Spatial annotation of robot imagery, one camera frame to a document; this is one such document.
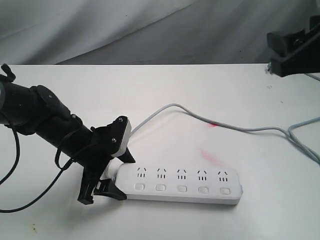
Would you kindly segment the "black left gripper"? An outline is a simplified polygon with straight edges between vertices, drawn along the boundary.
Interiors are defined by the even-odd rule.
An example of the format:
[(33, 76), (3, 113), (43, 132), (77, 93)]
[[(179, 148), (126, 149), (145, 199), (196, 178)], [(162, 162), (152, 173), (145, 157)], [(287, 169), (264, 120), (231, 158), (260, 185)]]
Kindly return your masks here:
[(89, 146), (83, 149), (76, 158), (77, 162), (83, 166), (77, 200), (84, 205), (93, 204), (93, 196), (109, 197), (118, 201), (127, 199), (127, 195), (115, 185), (111, 178), (101, 179), (108, 164), (114, 158), (119, 159), (123, 163), (136, 162), (128, 147), (122, 155), (117, 157), (110, 155), (109, 147), (111, 145), (110, 131), (112, 123), (97, 128), (92, 127), (91, 131), (93, 135)]

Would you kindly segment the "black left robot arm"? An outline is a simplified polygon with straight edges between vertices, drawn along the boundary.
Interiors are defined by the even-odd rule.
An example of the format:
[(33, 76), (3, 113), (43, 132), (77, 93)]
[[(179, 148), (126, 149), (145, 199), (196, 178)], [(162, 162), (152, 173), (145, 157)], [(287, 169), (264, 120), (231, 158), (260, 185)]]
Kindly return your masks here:
[(15, 137), (37, 134), (56, 148), (54, 162), (61, 154), (69, 159), (59, 166), (60, 172), (72, 164), (82, 166), (78, 201), (84, 205), (94, 202), (94, 196), (123, 201), (127, 195), (111, 179), (102, 174), (113, 159), (134, 163), (128, 149), (131, 124), (121, 115), (112, 123), (87, 128), (83, 121), (59, 100), (47, 87), (24, 87), (15, 84), (15, 74), (7, 64), (1, 66), (0, 123), (10, 128)]

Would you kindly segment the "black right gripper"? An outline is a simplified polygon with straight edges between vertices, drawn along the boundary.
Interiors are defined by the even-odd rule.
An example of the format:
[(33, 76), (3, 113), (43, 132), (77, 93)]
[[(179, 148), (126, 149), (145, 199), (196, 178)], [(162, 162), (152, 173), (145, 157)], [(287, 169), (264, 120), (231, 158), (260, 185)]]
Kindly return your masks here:
[(309, 18), (309, 31), (294, 33), (269, 32), (267, 46), (274, 54), (270, 58), (272, 74), (286, 77), (320, 72), (320, 16)]

